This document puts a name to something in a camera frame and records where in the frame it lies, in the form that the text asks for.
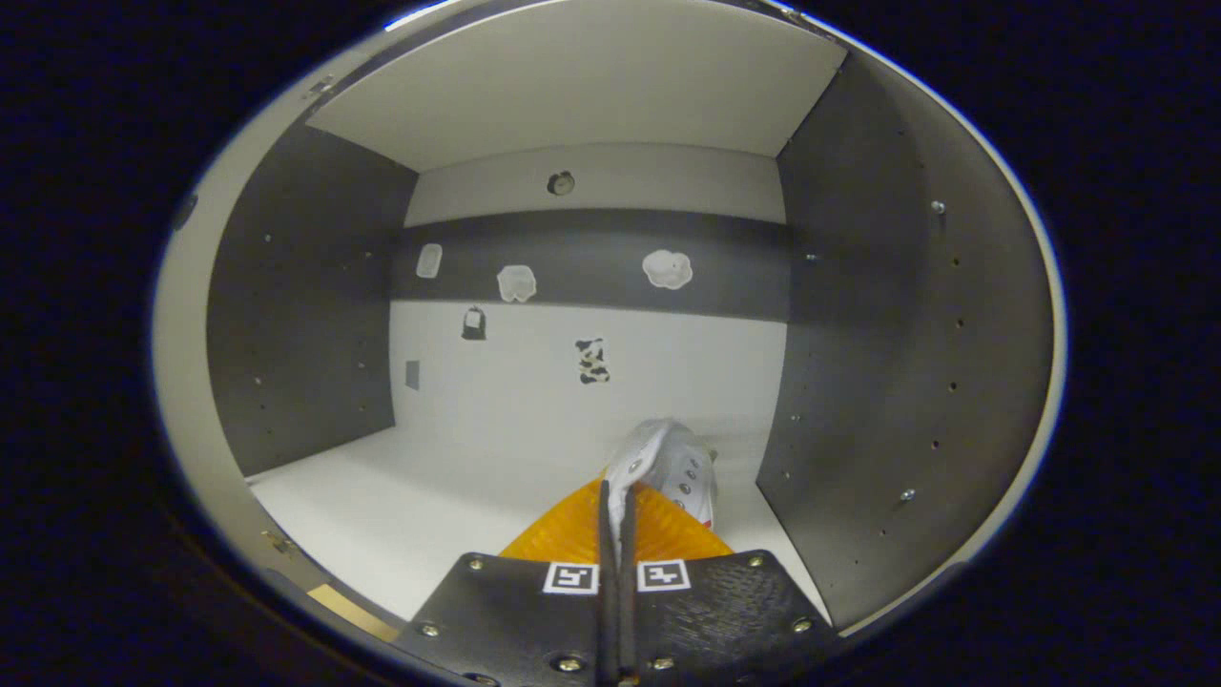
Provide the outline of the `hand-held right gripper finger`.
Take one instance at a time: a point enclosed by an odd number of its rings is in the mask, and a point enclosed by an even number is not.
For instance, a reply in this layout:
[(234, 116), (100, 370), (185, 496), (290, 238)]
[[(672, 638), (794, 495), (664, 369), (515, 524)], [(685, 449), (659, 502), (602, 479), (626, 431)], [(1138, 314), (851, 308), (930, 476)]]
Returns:
[(606, 686), (615, 678), (617, 567), (602, 480), (501, 555), (466, 552), (392, 646), (444, 685)]
[(772, 552), (729, 552), (659, 491), (629, 491), (619, 667), (635, 686), (785, 686), (842, 638)]

